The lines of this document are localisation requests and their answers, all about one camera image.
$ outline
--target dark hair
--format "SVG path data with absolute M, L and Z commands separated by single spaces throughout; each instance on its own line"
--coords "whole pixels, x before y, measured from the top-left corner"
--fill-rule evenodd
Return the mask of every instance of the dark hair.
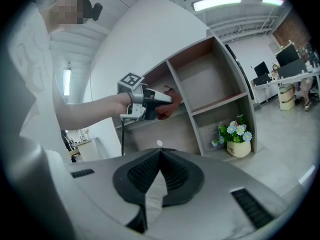
M 89 0 L 76 0 L 79 12 L 83 12 L 83 18 L 77 19 L 77 24 L 83 24 L 88 19 L 93 19 L 95 22 L 99 19 L 103 6 L 96 3 L 94 7 Z

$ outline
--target white t-shirt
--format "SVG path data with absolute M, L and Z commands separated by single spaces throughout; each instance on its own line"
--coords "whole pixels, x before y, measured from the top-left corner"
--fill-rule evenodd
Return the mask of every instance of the white t-shirt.
M 44 19 L 33 3 L 25 10 L 8 41 L 11 59 L 25 86 L 36 97 L 20 135 L 37 141 L 45 150 L 58 152 L 71 163 L 53 103 L 53 63 Z

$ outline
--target neck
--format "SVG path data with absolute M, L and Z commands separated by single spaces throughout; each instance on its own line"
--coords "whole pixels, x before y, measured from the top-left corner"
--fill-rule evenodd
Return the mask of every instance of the neck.
M 63 30 L 62 27 L 57 22 L 55 22 L 50 8 L 43 10 L 40 14 L 44 20 L 48 35 Z

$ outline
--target white ceiling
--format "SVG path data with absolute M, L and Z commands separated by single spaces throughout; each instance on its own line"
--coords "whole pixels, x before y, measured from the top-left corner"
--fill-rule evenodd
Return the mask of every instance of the white ceiling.
M 54 0 L 37 0 L 40 7 Z M 66 102 L 79 103 L 88 81 L 90 65 L 102 41 L 113 26 L 139 0 L 90 0 L 103 6 L 98 21 L 88 20 L 74 30 L 55 33 L 51 36 L 50 50 L 53 66 L 57 70 L 59 89 L 62 92 L 62 72 L 72 68 L 70 96 Z M 282 6 L 262 4 L 262 0 L 242 0 L 240 4 L 218 6 L 195 12 L 192 3 L 198 0 L 169 0 L 194 14 L 209 26 L 223 42 L 234 42 L 253 36 L 272 33 L 291 9 L 285 1 Z

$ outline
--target brick wall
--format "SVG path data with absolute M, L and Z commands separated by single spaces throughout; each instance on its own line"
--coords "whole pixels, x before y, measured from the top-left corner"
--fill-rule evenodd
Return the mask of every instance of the brick wall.
M 281 46 L 288 45 L 289 40 L 291 40 L 296 49 L 306 45 L 311 40 L 311 35 L 305 24 L 293 9 L 273 32 L 273 35 Z

